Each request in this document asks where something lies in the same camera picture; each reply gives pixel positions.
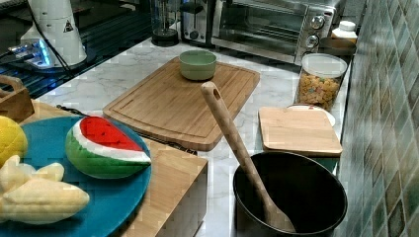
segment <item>appliance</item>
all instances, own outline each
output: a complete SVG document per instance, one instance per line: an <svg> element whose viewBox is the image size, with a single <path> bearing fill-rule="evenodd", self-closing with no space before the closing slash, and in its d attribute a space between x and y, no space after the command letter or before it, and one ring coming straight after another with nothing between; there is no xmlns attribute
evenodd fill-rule
<svg viewBox="0 0 419 237"><path fill-rule="evenodd" d="M191 44L212 46L212 18L215 0L182 0L181 39Z"/></svg>
<svg viewBox="0 0 419 237"><path fill-rule="evenodd" d="M211 43L301 65L338 24L346 0L216 0Z"/></svg>
<svg viewBox="0 0 419 237"><path fill-rule="evenodd" d="M179 7L177 0L151 0L150 7L151 42L158 46L178 44L179 36L175 24Z"/></svg>
<svg viewBox="0 0 419 237"><path fill-rule="evenodd" d="M26 60L38 69L74 67L87 55L75 26L70 0L28 0L32 27L21 37Z"/></svg>

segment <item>toaster oven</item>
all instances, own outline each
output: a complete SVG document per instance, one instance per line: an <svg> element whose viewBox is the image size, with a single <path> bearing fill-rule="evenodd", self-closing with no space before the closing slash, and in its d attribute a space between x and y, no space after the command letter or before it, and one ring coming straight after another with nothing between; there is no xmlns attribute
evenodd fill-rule
<svg viewBox="0 0 419 237"><path fill-rule="evenodd" d="M211 43L301 65L340 21L345 0L216 0Z"/></svg>

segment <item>marble countertop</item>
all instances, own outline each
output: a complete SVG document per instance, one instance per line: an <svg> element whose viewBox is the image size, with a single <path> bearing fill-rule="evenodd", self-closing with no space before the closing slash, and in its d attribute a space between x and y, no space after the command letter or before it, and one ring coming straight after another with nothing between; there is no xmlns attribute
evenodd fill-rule
<svg viewBox="0 0 419 237"><path fill-rule="evenodd" d="M102 109L120 94L147 77L185 50L195 47L180 42L172 47L158 47L150 39L139 43L86 73L72 79L37 100L52 106L62 105L87 115L101 116ZM267 60L259 56L240 55L228 49L211 50L220 62L249 68L260 73L260 82L234 120L250 153L262 152L258 111L261 107L285 108L293 103L299 67ZM348 79L344 80L331 111L334 129L340 138ZM198 152L209 160L208 209L196 236L229 236L233 223L234 194L232 179L238 166L234 154L223 138L209 152Z"/></svg>

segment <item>blender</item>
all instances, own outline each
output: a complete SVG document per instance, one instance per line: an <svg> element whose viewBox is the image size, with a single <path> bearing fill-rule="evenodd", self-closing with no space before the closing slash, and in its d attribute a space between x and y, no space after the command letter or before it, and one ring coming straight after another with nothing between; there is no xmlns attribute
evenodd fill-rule
<svg viewBox="0 0 419 237"><path fill-rule="evenodd" d="M179 0L151 0L151 42L157 46L173 46L179 42L177 15Z"/></svg>

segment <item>backsplash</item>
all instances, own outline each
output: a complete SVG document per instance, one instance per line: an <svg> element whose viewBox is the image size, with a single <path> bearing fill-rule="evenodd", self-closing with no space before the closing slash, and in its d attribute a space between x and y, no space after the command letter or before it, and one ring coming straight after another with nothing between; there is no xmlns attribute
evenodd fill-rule
<svg viewBox="0 0 419 237"><path fill-rule="evenodd" d="M335 236L419 236L419 1L370 0L354 58Z"/></svg>

